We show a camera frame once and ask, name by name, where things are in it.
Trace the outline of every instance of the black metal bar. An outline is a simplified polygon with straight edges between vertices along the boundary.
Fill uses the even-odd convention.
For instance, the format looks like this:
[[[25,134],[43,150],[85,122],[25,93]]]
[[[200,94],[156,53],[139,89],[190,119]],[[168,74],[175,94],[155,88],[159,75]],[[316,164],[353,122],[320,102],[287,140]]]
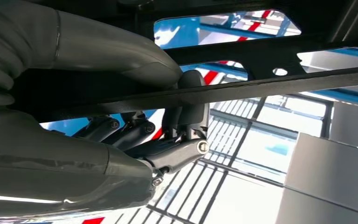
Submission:
[[[320,137],[329,138],[330,136],[330,126],[331,126],[331,113],[333,111],[333,102],[326,104],[326,110],[324,111],[324,117],[322,120],[322,130],[320,132]]]
[[[41,108],[29,113],[39,122],[47,122],[355,85],[358,85],[358,68],[107,98],[66,108]]]
[[[221,150],[220,150],[219,152],[223,152],[224,146],[227,144],[227,142],[228,142],[228,140],[229,140],[229,136],[230,136],[230,135],[233,133],[233,131],[234,131],[234,128],[233,128],[233,129],[231,130],[231,133],[228,134],[228,129],[229,129],[229,127],[230,127],[231,125],[234,125],[234,124],[232,124],[231,122],[227,122],[227,123],[228,123],[227,129],[226,129],[226,131],[221,135],[221,139],[220,139],[220,141],[218,142],[217,146],[215,147],[215,148],[217,149],[217,147],[219,146],[219,144],[223,144],[223,147],[221,148]],[[228,136],[227,136],[226,142],[223,143],[222,140],[223,140],[224,136],[227,135],[227,134],[228,134]]]
[[[131,223],[131,222],[134,220],[135,216],[137,216],[137,214],[139,213],[140,210],[141,210],[141,209],[137,209],[137,210],[135,211],[134,215],[131,217],[131,219],[128,221],[128,223]]]
[[[235,126],[233,127],[231,133],[230,133],[229,136],[227,137],[227,140],[226,140],[226,142],[224,143],[224,146],[227,145],[228,141],[230,140],[231,135],[232,135],[233,132],[234,132],[234,129],[238,126],[238,124],[234,124],[234,125],[235,125]],[[224,146],[223,146],[222,149],[220,150],[221,153],[224,153],[224,152],[223,152],[223,150],[225,149]]]
[[[118,224],[118,221],[120,221],[121,217],[123,217],[124,214],[121,214],[120,217],[117,219],[117,221],[115,222],[115,224]]]
[[[145,219],[143,220],[142,224],[145,224],[147,219],[150,217],[151,213],[153,212],[153,210],[150,209],[149,213],[147,214],[147,216],[145,217]]]
[[[165,216],[167,216],[167,217],[169,217],[169,218],[176,219],[176,220],[178,220],[178,221],[180,221],[180,222],[183,222],[183,223],[185,223],[185,224],[195,224],[195,223],[192,223],[192,222],[190,222],[190,221],[188,221],[188,220],[185,220],[184,218],[181,218],[181,217],[176,216],[176,215],[174,215],[174,214],[168,213],[168,212],[165,211],[165,210],[159,209],[159,208],[154,207],[154,206],[151,206],[151,205],[149,205],[149,204],[148,204],[146,207],[147,207],[148,209],[150,209],[150,210],[153,210],[153,211],[155,211],[155,212],[158,212],[158,213],[160,213],[160,214],[163,214],[163,215],[165,215]]]
[[[197,198],[197,201],[195,202],[194,206],[192,207],[192,210],[190,211],[190,214],[187,216],[187,219],[190,220],[190,218],[192,217],[195,209],[197,208],[198,204],[200,203],[201,199],[202,199],[202,196],[204,195],[205,191],[207,190],[209,184],[211,183],[212,181],[212,178],[214,176],[214,174],[216,173],[217,171],[217,167],[215,167],[213,169],[213,172],[211,173],[211,176],[209,177],[207,183],[205,184],[204,188],[202,189],[202,192],[200,194],[200,196]]]
[[[237,169],[232,168],[232,167],[228,167],[226,165],[223,165],[223,164],[220,164],[220,163],[217,163],[217,162],[213,162],[211,160],[201,158],[200,162],[203,162],[203,163],[206,163],[206,164],[209,164],[209,165],[213,165],[213,166],[216,166],[218,168],[224,169],[225,171],[230,171],[230,172],[233,172],[233,173],[236,173],[236,174],[240,174],[240,175],[243,175],[243,176],[258,180],[258,181],[266,182],[266,183],[272,184],[272,185],[277,186],[277,187],[283,187],[282,183],[279,183],[279,182],[276,182],[276,181],[273,181],[273,180],[270,180],[270,179],[267,179],[267,178],[262,178],[260,176],[255,176],[255,175],[252,175],[252,174],[248,174],[246,172],[237,170]]]
[[[180,172],[181,172],[181,170],[175,173],[175,176],[173,176],[173,178],[171,179],[171,182],[169,182],[168,186],[164,189],[163,193],[161,194],[161,196],[156,201],[156,203],[155,203],[156,206],[161,201],[161,199],[164,197],[165,193],[168,191],[168,189],[170,188],[172,183],[175,181],[176,177],[179,175]]]
[[[205,222],[205,219],[207,218],[207,215],[208,215],[209,211],[210,211],[211,208],[212,208],[212,205],[213,205],[213,203],[214,203],[214,201],[215,201],[215,199],[216,199],[216,196],[217,196],[217,194],[219,193],[221,187],[223,186],[223,183],[224,183],[224,180],[225,180],[226,177],[227,177],[227,174],[228,174],[228,171],[225,170],[225,171],[223,172],[223,176],[221,177],[221,179],[220,179],[220,181],[219,181],[219,183],[218,183],[218,185],[217,185],[215,191],[213,192],[213,195],[212,195],[211,199],[210,199],[209,202],[208,202],[207,207],[205,208],[204,213],[203,213],[202,216],[201,216],[200,222],[198,222],[199,224],[203,224],[203,223]]]
[[[186,201],[187,201],[188,198],[190,197],[192,191],[193,191],[194,188],[195,188],[195,185],[197,185],[198,181],[200,180],[200,178],[201,178],[201,176],[202,176],[202,174],[204,173],[204,171],[205,171],[206,168],[207,168],[207,165],[205,164],[205,165],[204,165],[204,168],[201,170],[201,172],[200,172],[200,174],[198,175],[197,179],[195,180],[195,182],[193,183],[192,187],[190,188],[189,193],[186,195],[186,197],[185,197],[183,203],[182,203],[181,206],[179,207],[178,212],[176,212],[176,215],[179,215],[180,211],[182,211],[183,206],[185,205]]]
[[[262,57],[276,53],[297,54],[301,52],[319,51],[330,48],[347,47],[350,43],[324,43],[320,42],[320,35],[296,35],[276,37],[268,39],[255,39],[244,42],[227,42],[208,45],[198,45],[185,48],[174,48],[165,50],[178,64],[211,63],[222,60],[239,62],[246,71],[250,66],[249,61],[255,58],[260,63],[266,63]]]
[[[156,224],[159,224],[162,219],[163,219],[163,214],[160,214],[160,217],[157,219]]]
[[[166,208],[164,210],[168,210],[169,207],[171,206],[171,204],[173,203],[173,201],[175,200],[176,196],[178,195],[178,193],[180,192],[180,190],[182,189],[183,185],[185,185],[188,177],[191,175],[193,169],[195,168],[195,166],[197,165],[197,163],[195,162],[193,164],[193,166],[191,167],[190,171],[187,173],[186,177],[183,179],[182,183],[180,183],[178,189],[175,191],[175,194],[173,194],[172,199],[169,201],[169,203],[167,204]]]
[[[230,145],[230,148],[228,149],[227,154],[229,154],[229,153],[231,152],[231,149],[233,148],[234,142],[235,142],[235,140],[238,138],[238,136],[239,136],[239,134],[240,134],[240,132],[241,132],[241,128],[242,128],[242,127],[240,127],[240,129],[238,130],[238,133],[237,133],[237,135],[235,136],[235,139],[234,139],[232,145]],[[224,157],[224,160],[223,160],[222,163],[224,163],[224,162],[226,161],[226,159],[227,159],[227,156]]]
[[[256,108],[255,112],[252,115],[252,119],[256,120],[259,117],[260,112],[262,111],[266,100],[267,100],[267,97],[262,97],[259,100],[259,102],[257,104],[257,108]]]
[[[225,156],[225,157],[227,157],[227,158],[229,158],[229,159],[232,158],[232,156],[230,156],[230,155],[228,155],[228,154],[221,153],[221,152],[216,152],[216,151],[213,151],[213,150],[211,150],[211,153],[212,153],[212,154],[217,154],[217,155],[223,154],[223,156]],[[236,160],[240,160],[240,161],[242,161],[242,162],[245,162],[245,164],[248,163],[249,166],[253,166],[253,167],[256,167],[256,168],[265,168],[265,169],[268,169],[268,170],[265,170],[265,171],[268,171],[268,172],[271,172],[271,173],[276,172],[276,173],[280,173],[280,174],[286,174],[285,172],[282,172],[282,171],[280,171],[280,170],[278,170],[278,169],[274,169],[274,168],[271,168],[271,167],[268,167],[268,166],[264,166],[264,165],[262,165],[262,164],[260,164],[260,163],[255,163],[255,162],[252,162],[252,161],[249,161],[249,160],[245,160],[245,159],[241,159],[241,158],[235,158],[235,159],[236,159]]]
[[[239,150],[240,150],[240,148],[241,148],[241,146],[242,146],[242,144],[243,144],[243,142],[244,142],[244,140],[246,138],[246,135],[250,130],[250,127],[251,127],[251,124],[249,123],[248,126],[246,127],[244,135],[241,137],[240,142],[238,143],[238,146],[234,151],[233,157],[230,159],[230,162],[228,163],[229,167],[233,164],[234,158],[237,156],[237,154],[238,154],[238,152],[239,152]],[[209,213],[209,211],[210,211],[210,209],[211,209],[211,207],[212,207],[212,205],[213,205],[213,203],[214,203],[214,201],[216,199],[217,194],[220,191],[220,188],[223,186],[224,180],[226,179],[227,175],[228,175],[228,171],[225,170],[223,172],[223,176],[221,177],[221,179],[220,179],[220,181],[219,181],[219,183],[218,183],[218,185],[217,185],[217,187],[216,187],[216,189],[215,189],[215,191],[214,191],[214,193],[213,193],[213,195],[212,195],[212,197],[211,197],[211,199],[210,199],[210,201],[209,201],[209,203],[208,203],[208,205],[207,205],[207,207],[206,207],[206,209],[204,211],[204,213],[201,216],[199,224],[203,224],[205,222],[205,219],[207,218],[207,215],[208,215],[208,213]]]
[[[219,119],[219,122],[221,122],[221,123],[223,123],[221,126],[220,126],[220,128],[219,128],[219,130],[217,131],[217,133],[219,133],[220,131],[221,131],[221,129],[223,128],[223,126],[227,123],[226,121],[223,121],[223,120],[221,120],[221,119]],[[212,142],[210,142],[209,144],[210,144],[210,148],[212,148],[212,146],[215,146],[214,145],[214,143],[217,141],[217,134],[216,134],[216,137],[213,139],[213,141]]]
[[[287,137],[287,138],[291,138],[291,139],[296,139],[298,132],[297,131],[293,131],[287,128],[282,128],[282,127],[277,127],[275,125],[271,125],[271,124],[267,124],[267,123],[263,123],[260,121],[256,121],[256,120],[250,120],[248,118],[244,118],[244,117],[240,117],[234,114],[229,114],[226,112],[221,112],[218,111],[216,109],[211,109],[211,115],[219,117],[219,118],[223,118],[223,119],[227,119],[229,121],[238,123],[238,124],[242,124],[242,125],[247,125],[249,122],[252,122],[253,126],[258,128],[258,129],[262,129],[271,133],[276,133],[278,135]]]

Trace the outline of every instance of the black steel frame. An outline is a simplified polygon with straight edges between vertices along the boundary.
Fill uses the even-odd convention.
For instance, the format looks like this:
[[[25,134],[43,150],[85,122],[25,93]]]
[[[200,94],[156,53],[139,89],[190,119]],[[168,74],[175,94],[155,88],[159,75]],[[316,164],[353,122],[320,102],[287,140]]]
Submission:
[[[287,95],[288,97],[292,97],[292,98],[300,98],[300,99],[304,99],[304,100],[308,100],[311,102],[317,102],[317,103],[321,103],[326,105],[326,112],[325,112],[325,117],[330,117],[331,115],[331,109],[332,109],[332,105],[333,102],[332,101],[328,101],[328,100],[324,100],[324,99],[320,99],[320,98],[315,98],[315,97],[310,97],[310,96],[306,96],[303,94],[290,94]],[[197,222],[197,224],[203,224],[211,207],[213,206],[213,203],[221,189],[221,187],[223,186],[223,183],[225,181],[225,179],[227,178],[227,176],[229,175],[233,175],[233,174],[237,174],[239,176],[244,176],[244,177],[248,177],[248,178],[252,178],[261,182],[265,182],[277,187],[282,187],[283,184],[281,182],[277,182],[271,179],[267,179],[265,177],[262,176],[257,176],[254,174],[250,174],[244,171],[241,171],[239,169],[233,168],[232,165],[235,161],[238,160],[237,155],[238,152],[243,144],[243,142],[245,141],[246,137],[247,137],[247,133],[249,132],[249,130],[253,127],[255,128],[260,128],[260,129],[264,129],[264,130],[268,130],[271,133],[276,133],[278,135],[284,136],[284,137],[288,137],[288,138],[292,138],[292,139],[296,139],[298,132],[293,131],[293,130],[289,130],[289,129],[285,129],[282,127],[277,127],[271,124],[266,124],[266,123],[262,123],[260,121],[257,121],[260,112],[262,111],[263,107],[265,106],[265,102],[266,102],[266,97],[260,98],[259,100],[252,100],[252,99],[247,99],[247,101],[252,101],[252,104],[257,104],[256,105],[256,109],[254,110],[251,118],[245,118],[245,117],[241,117],[241,116],[237,116],[228,112],[222,112],[220,110],[217,109],[211,109],[211,116],[214,116],[213,119],[223,119],[226,122],[229,122],[230,124],[239,124],[243,127],[246,127],[245,132],[242,136],[238,136],[239,132],[237,133],[236,138],[240,138],[240,141],[238,143],[238,145],[233,149],[234,153],[230,156],[228,155],[230,152],[219,152],[219,151],[211,151],[212,155],[218,155],[219,157],[224,157],[225,159],[229,159],[229,163],[228,164],[224,164],[224,162],[218,162],[218,158],[212,159],[212,157],[210,157],[209,159],[207,158],[201,158],[198,161],[194,162],[193,165],[189,168],[189,170],[187,171],[187,174],[184,176],[183,179],[180,179],[180,185],[179,187],[176,189],[175,193],[173,194],[172,198],[170,199],[169,203],[164,207],[164,208],[159,208],[158,205],[161,202],[161,200],[164,198],[164,196],[166,195],[166,193],[168,192],[168,190],[170,189],[171,185],[174,183],[174,181],[178,178],[179,176],[179,172],[177,172],[174,177],[171,179],[170,183],[168,184],[168,186],[165,188],[165,190],[161,193],[161,195],[159,196],[158,200],[154,203],[154,205],[147,205],[147,209],[149,209],[149,213],[146,216],[144,222],[147,221],[147,218],[150,216],[150,214],[152,212],[156,212],[160,215],[160,219],[156,222],[156,224],[160,223],[161,219],[163,216],[169,217],[172,219],[171,224],[176,220],[179,222],[182,222],[184,224],[195,224],[194,222],[190,221],[192,215],[194,214],[194,211],[197,209],[197,205],[200,203],[203,195],[205,194],[209,184],[211,183],[211,180],[213,179],[214,175],[216,173],[221,173],[221,177],[219,178],[219,181],[216,185],[216,188],[214,189],[211,198],[208,201],[208,204],[204,210],[204,213],[202,214],[200,221]],[[326,137],[324,136],[324,131],[323,129],[325,128],[325,126],[329,125],[329,120],[323,120],[323,125],[322,125],[322,130],[321,130],[321,137]],[[227,142],[221,142],[222,139],[215,139],[214,141],[217,141],[218,144],[227,144]],[[244,162],[246,162],[249,165],[255,165],[257,167],[261,167],[261,168],[267,168],[269,170],[271,170],[271,172],[275,172],[275,173],[283,173],[282,171],[279,170],[274,170],[272,168],[263,166],[261,164],[255,164],[252,163],[250,161],[246,161],[246,160],[242,160]],[[179,210],[176,212],[176,214],[172,214],[169,213],[168,210],[170,208],[170,206],[172,206],[173,202],[175,201],[175,198],[178,196],[180,190],[184,187],[184,185],[186,184],[186,181],[189,179],[190,175],[192,174],[192,172],[194,171],[194,169],[196,168],[196,166],[201,166],[202,170],[200,171],[200,173],[197,175],[197,178],[195,179],[195,181],[192,183],[191,188],[189,189],[188,193],[185,196],[185,199],[183,200],[183,202],[180,204]],[[209,176],[207,182],[205,185],[203,185],[202,187],[202,191],[200,193],[200,195],[197,198],[197,201],[195,202],[194,206],[192,207],[191,212],[189,213],[189,215],[187,216],[187,218],[184,217],[180,217],[179,213],[182,210],[182,208],[184,207],[186,201],[188,200],[188,198],[190,197],[191,193],[193,192],[194,188],[196,187],[198,181],[200,180],[200,178],[203,176],[204,172],[206,169],[212,169],[212,173]],[[138,209],[135,214],[132,216],[131,220],[134,219],[134,217],[138,214],[140,209]]]
[[[154,0],[136,7],[119,3],[123,1],[41,0],[40,3],[150,39],[154,38],[154,23],[161,19],[265,9],[285,13],[302,34],[166,50],[180,65],[221,60],[239,62],[249,73],[249,81],[246,82],[130,96],[118,96],[117,91],[106,91],[98,97],[84,100],[58,95],[48,105],[35,99],[26,102],[35,105],[32,109],[21,104],[13,108],[22,108],[40,122],[47,122],[358,85],[358,68],[306,74],[297,57],[301,52],[358,47],[358,0]],[[288,75],[277,77],[272,73],[274,68],[284,68]],[[59,79],[57,82],[68,82],[62,85],[71,91],[71,80]],[[98,89],[84,91],[100,93]]]

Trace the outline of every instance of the bolt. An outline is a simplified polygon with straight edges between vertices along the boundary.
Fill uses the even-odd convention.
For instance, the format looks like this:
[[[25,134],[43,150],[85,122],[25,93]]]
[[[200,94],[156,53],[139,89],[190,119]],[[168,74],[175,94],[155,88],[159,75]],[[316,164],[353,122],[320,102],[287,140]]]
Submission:
[[[161,176],[156,177],[153,181],[152,181],[152,186],[156,187],[158,185],[160,185],[163,182],[163,178]]]
[[[150,123],[145,127],[145,132],[147,134],[151,134],[154,132],[155,129],[156,129],[156,127],[154,126],[154,124]]]
[[[110,128],[113,130],[118,129],[118,127],[120,126],[118,120],[114,119],[111,123],[110,123]]]
[[[200,143],[198,143],[198,151],[201,154],[205,154],[209,151],[209,145],[208,142],[206,141],[201,141]]]

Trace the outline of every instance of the metal rod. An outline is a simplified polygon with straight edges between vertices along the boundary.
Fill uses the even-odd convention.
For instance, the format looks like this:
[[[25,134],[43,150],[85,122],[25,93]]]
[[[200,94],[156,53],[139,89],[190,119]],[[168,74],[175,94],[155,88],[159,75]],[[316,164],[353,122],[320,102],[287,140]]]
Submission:
[[[172,196],[172,199],[169,201],[169,203],[167,204],[166,208],[164,210],[168,210],[169,207],[171,206],[171,204],[173,203],[173,200],[175,200],[176,196],[178,195],[180,189],[182,189],[183,185],[185,185],[186,180],[188,179],[188,177],[190,176],[190,174],[192,173],[193,169],[195,168],[195,166],[197,165],[197,163],[193,163],[193,166],[191,167],[191,169],[189,170],[189,172],[187,173],[186,177],[183,179],[182,183],[180,183],[178,189],[175,191],[175,193]]]
[[[228,155],[228,154],[226,154],[226,153],[222,153],[222,152],[217,152],[217,151],[211,150],[211,153],[212,153],[212,154],[217,154],[217,155],[222,155],[222,156],[225,156],[225,157],[227,157],[227,158],[229,158],[229,159],[232,158],[232,156],[230,156],[230,155]],[[252,161],[245,160],[245,159],[242,159],[242,158],[235,158],[235,159],[236,159],[236,160],[240,160],[240,161],[244,162],[244,164],[249,165],[249,166],[252,166],[252,167],[264,168],[264,170],[267,169],[267,170],[265,170],[265,171],[271,172],[271,173],[273,173],[273,174],[277,174],[277,173],[278,173],[278,174],[286,174],[286,173],[283,172],[283,171],[280,171],[280,170],[278,170],[278,169],[274,169],[274,168],[271,168],[271,167],[268,167],[268,166],[264,166],[264,165],[262,165],[262,164],[260,164],[260,163],[252,162]]]
[[[190,211],[190,214],[187,216],[187,219],[190,220],[190,218],[192,217],[195,209],[197,208],[198,204],[200,203],[200,201],[202,199],[202,196],[204,195],[205,191],[207,190],[209,184],[211,183],[212,178],[213,178],[214,174],[216,173],[216,171],[217,171],[217,167],[215,167],[213,169],[213,172],[212,172],[211,176],[209,177],[209,179],[208,179],[207,183],[205,184],[204,188],[202,189],[202,192],[201,192],[200,196],[197,198],[197,201],[195,202],[194,206],[192,207],[192,210]]]
[[[221,168],[221,169],[224,169],[226,171],[230,171],[230,172],[233,172],[233,173],[236,173],[236,174],[240,174],[240,175],[243,175],[243,176],[258,180],[258,181],[261,181],[261,182],[269,183],[269,184],[277,186],[277,187],[283,187],[282,183],[279,183],[279,182],[276,182],[276,181],[273,181],[273,180],[270,180],[270,179],[267,179],[267,178],[262,178],[262,177],[259,177],[259,176],[251,175],[251,174],[248,174],[246,172],[237,170],[235,168],[228,167],[228,166],[226,166],[224,164],[216,163],[216,162],[204,159],[204,158],[199,159],[199,161],[204,162],[204,163],[209,164],[209,165],[213,165],[213,166]]]
[[[271,133],[276,133],[278,135],[282,135],[284,137],[291,138],[291,139],[296,139],[297,135],[298,135],[298,132],[289,130],[287,128],[281,128],[281,127],[277,127],[275,125],[270,125],[270,124],[263,123],[260,121],[250,120],[248,118],[244,118],[244,117],[240,117],[238,115],[218,111],[216,109],[211,109],[211,115],[219,117],[219,118],[227,119],[227,120],[230,120],[232,122],[239,123],[242,125],[247,125],[249,122],[252,122],[253,125],[255,127],[257,127],[258,129],[262,129],[262,130],[265,130],[265,131],[268,131]]]
[[[185,220],[184,218],[181,218],[181,217],[179,217],[179,216],[176,216],[176,215],[174,215],[174,214],[171,214],[171,213],[169,213],[169,212],[167,212],[167,211],[165,211],[165,210],[162,210],[162,209],[159,209],[159,208],[157,208],[157,207],[154,207],[154,206],[151,206],[151,205],[147,205],[146,206],[148,209],[150,209],[150,210],[153,210],[153,211],[155,211],[155,212],[158,212],[158,213],[160,213],[160,214],[163,214],[163,215],[165,215],[165,216],[167,216],[167,217],[169,217],[169,218],[171,218],[171,219],[176,219],[176,220],[178,220],[178,221],[180,221],[180,222],[183,222],[183,223],[185,223],[185,224],[195,224],[195,223],[193,223],[193,222],[190,222],[190,221],[188,221],[188,220]]]
[[[145,217],[145,219],[143,220],[142,224],[145,224],[147,219],[150,217],[151,213],[153,212],[153,210],[150,209],[149,213],[147,214],[147,216]]]
[[[203,224],[203,223],[205,222],[205,219],[207,218],[208,213],[209,213],[209,211],[210,211],[211,208],[212,208],[212,205],[213,205],[213,203],[214,203],[214,201],[215,201],[215,199],[216,199],[216,196],[217,196],[217,194],[219,193],[221,187],[223,186],[223,183],[224,183],[224,180],[225,180],[226,177],[227,177],[227,174],[228,174],[228,171],[225,170],[225,171],[223,172],[223,176],[221,177],[221,179],[220,179],[220,181],[219,181],[219,183],[218,183],[218,185],[217,185],[215,191],[213,192],[213,195],[212,195],[211,199],[210,199],[209,202],[208,202],[207,207],[205,208],[204,213],[203,213],[202,216],[201,216],[200,221],[198,222],[199,224]]]
[[[358,85],[358,68],[93,100],[77,106],[40,108],[40,111],[31,114],[39,122],[45,122],[355,85]]]
[[[326,104],[326,110],[324,111],[324,117],[322,120],[322,130],[320,137],[329,138],[330,136],[330,125],[331,125],[331,113],[333,111],[333,102]]]
[[[164,189],[163,193],[161,194],[161,196],[156,201],[156,203],[155,203],[156,206],[158,205],[158,203],[160,203],[161,199],[164,197],[165,193],[168,191],[168,189],[170,188],[172,183],[175,181],[175,178],[179,175],[180,172],[181,171],[178,171],[178,172],[175,173],[175,176],[173,176],[171,182],[169,182],[168,186]]]
[[[140,210],[141,210],[141,209],[137,209],[137,210],[135,211],[134,215],[131,217],[131,219],[128,221],[128,223],[131,223],[131,222],[134,220],[135,216],[137,216],[137,214],[138,214],[138,212],[139,212]]]
[[[200,174],[198,175],[197,179],[195,180],[195,182],[193,183],[192,187],[190,188],[189,193],[186,195],[186,197],[185,197],[183,203],[182,203],[181,206],[179,207],[178,212],[176,213],[176,215],[178,215],[178,214],[180,213],[180,211],[182,211],[183,206],[185,205],[186,201],[187,201],[188,198],[190,197],[192,191],[193,191],[194,188],[195,188],[195,185],[197,185],[198,181],[200,180],[200,178],[201,178],[201,176],[202,176],[202,174],[204,173],[204,171],[205,171],[206,168],[207,168],[207,165],[205,164],[205,165],[204,165],[204,168],[201,170],[201,172],[200,172]]]

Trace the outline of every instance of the blue beam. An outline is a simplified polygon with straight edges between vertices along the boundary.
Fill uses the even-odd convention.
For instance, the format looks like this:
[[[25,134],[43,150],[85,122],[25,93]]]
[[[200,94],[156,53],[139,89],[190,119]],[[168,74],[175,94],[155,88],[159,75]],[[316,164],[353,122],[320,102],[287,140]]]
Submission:
[[[329,51],[358,57],[357,49],[334,49],[334,50],[329,50]]]
[[[285,18],[283,19],[282,23],[281,23],[281,27],[279,27],[278,33],[276,34],[276,36],[285,36],[286,30],[289,28],[290,26],[290,20],[288,17],[285,16]]]
[[[358,92],[343,90],[343,89],[334,89],[334,90],[318,90],[313,91],[313,93],[320,94],[323,96],[339,99],[345,102],[352,102],[358,104]]]
[[[244,78],[248,77],[247,72],[236,70],[236,69],[232,68],[232,66],[223,65],[223,64],[222,65],[219,65],[216,63],[200,64],[197,67],[201,68],[201,69],[207,69],[207,70],[212,70],[212,71],[216,71],[216,72],[223,72],[226,74],[232,74],[232,75],[240,76],[240,77],[244,77]]]
[[[204,24],[204,23],[200,24],[200,29],[210,31],[210,32],[230,34],[230,35],[235,35],[235,36],[244,36],[244,37],[250,37],[250,38],[255,38],[255,39],[275,37],[275,35],[273,35],[273,34],[258,33],[258,32],[249,31],[249,30],[227,28],[224,26],[210,25],[210,24]]]
[[[289,26],[289,24],[290,24],[290,21],[285,22],[282,25]],[[282,30],[278,31],[278,35],[273,35],[273,34],[265,34],[265,33],[259,33],[259,32],[249,31],[249,30],[243,30],[243,29],[227,28],[227,27],[223,27],[223,26],[219,26],[219,25],[210,25],[210,24],[204,24],[204,23],[200,24],[200,29],[210,31],[210,32],[229,34],[229,35],[235,35],[235,36],[244,36],[244,37],[250,37],[250,38],[255,38],[255,39],[265,39],[265,38],[277,37],[279,35],[282,35],[282,33],[284,31],[286,31],[286,29],[282,29]],[[328,50],[328,51],[358,57],[358,49],[332,49],[332,50]]]
[[[245,78],[248,77],[247,72],[241,71],[241,69],[239,69],[239,68],[224,65],[224,64],[208,63],[208,64],[198,64],[196,66],[198,68],[212,70],[212,71],[216,71],[216,72],[223,72],[226,74],[232,74],[235,76],[240,76],[240,77],[245,77]],[[358,104],[358,92],[357,91],[350,91],[350,90],[345,90],[345,89],[333,89],[333,90],[313,91],[313,93],[331,97],[331,98],[336,98],[336,99],[339,99],[339,100],[342,100],[345,102],[353,102],[353,103]]]

